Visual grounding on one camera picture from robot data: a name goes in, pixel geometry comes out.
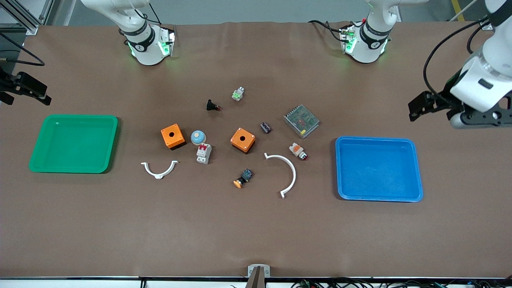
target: metal frame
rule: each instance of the metal frame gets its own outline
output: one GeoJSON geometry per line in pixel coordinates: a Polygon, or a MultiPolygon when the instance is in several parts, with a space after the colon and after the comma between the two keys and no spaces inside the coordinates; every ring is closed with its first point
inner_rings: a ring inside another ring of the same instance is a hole
{"type": "Polygon", "coordinates": [[[27,35],[36,35],[38,26],[46,23],[54,2],[55,0],[47,0],[39,18],[36,18],[17,0],[0,0],[0,6],[19,23],[19,25],[2,25],[2,28],[15,30],[23,27],[27,30],[27,35]]]}

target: brown table surface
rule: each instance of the brown table surface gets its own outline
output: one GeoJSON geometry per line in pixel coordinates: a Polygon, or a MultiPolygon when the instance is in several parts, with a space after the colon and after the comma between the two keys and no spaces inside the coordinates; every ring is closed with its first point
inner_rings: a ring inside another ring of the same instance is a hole
{"type": "MultiPolygon", "coordinates": [[[[179,26],[175,57],[154,67],[130,56],[117,27],[40,27],[26,47],[46,66],[17,69],[47,84],[52,104],[18,96],[0,107],[0,276],[236,276],[255,262],[274,276],[508,276],[512,130],[454,130],[443,112],[408,119],[426,57],[462,25],[398,23],[369,65],[312,24],[179,26]],[[209,98],[224,110],[207,112],[209,98]],[[282,118],[300,104],[322,122],[305,140],[282,118]],[[29,171],[41,123],[55,113],[119,118],[108,173],[29,171]],[[160,129],[174,123],[186,137],[206,133],[210,164],[196,163],[191,143],[166,148],[160,129]],[[229,143],[238,127],[256,135],[248,155],[229,143]],[[333,143],[342,135],[414,141],[423,200],[340,199],[333,143]],[[293,157],[293,142],[310,159],[293,157]],[[286,199],[290,169],[264,152],[295,164],[286,199]],[[162,180],[140,164],[160,172],[171,160],[180,163],[162,180]],[[232,181],[245,168],[254,177],[239,190],[232,181]]],[[[437,89],[467,58],[472,30],[435,55],[437,89]]]]}

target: white semicircular clip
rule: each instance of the white semicircular clip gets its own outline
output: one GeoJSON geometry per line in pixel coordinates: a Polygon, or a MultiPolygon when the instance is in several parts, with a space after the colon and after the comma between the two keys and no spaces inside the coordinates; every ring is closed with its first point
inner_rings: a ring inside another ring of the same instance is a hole
{"type": "Polygon", "coordinates": [[[271,158],[281,159],[282,161],[286,162],[290,166],[290,168],[291,168],[291,172],[293,173],[293,180],[291,181],[290,186],[288,186],[287,188],[285,188],[284,190],[281,191],[281,197],[284,199],[285,198],[285,194],[288,191],[290,191],[290,189],[295,184],[295,179],[297,178],[297,172],[295,171],[295,167],[293,166],[292,162],[290,160],[288,160],[288,158],[283,157],[281,155],[270,155],[270,156],[268,156],[267,153],[264,153],[264,155],[265,155],[265,159],[271,159],[271,158]]]}
{"type": "Polygon", "coordinates": [[[164,173],[160,173],[160,174],[155,174],[153,172],[150,171],[150,166],[147,164],[147,162],[142,162],[141,164],[144,165],[144,168],[146,168],[146,171],[148,173],[150,173],[151,175],[153,175],[156,179],[162,179],[165,175],[169,174],[173,169],[174,169],[174,165],[177,164],[178,162],[176,160],[173,160],[171,163],[170,163],[170,166],[167,170],[165,170],[164,173]]]}

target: green tray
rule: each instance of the green tray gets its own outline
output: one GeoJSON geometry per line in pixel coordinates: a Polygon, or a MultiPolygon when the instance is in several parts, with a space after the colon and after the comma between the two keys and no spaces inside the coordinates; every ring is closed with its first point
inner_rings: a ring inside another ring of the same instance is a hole
{"type": "Polygon", "coordinates": [[[109,166],[116,129],[112,115],[50,115],[42,123],[29,169],[102,173],[109,166]]]}

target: plastic tray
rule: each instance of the plastic tray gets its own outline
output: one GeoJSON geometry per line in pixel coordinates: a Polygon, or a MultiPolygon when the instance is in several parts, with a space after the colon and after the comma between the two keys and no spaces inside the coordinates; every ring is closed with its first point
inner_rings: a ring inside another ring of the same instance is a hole
{"type": "Polygon", "coordinates": [[[116,130],[112,115],[50,115],[42,123],[29,169],[102,173],[109,166],[116,130]]]}
{"type": "Polygon", "coordinates": [[[408,139],[342,136],[336,140],[338,193],[346,200],[418,202],[418,158],[408,139]]]}

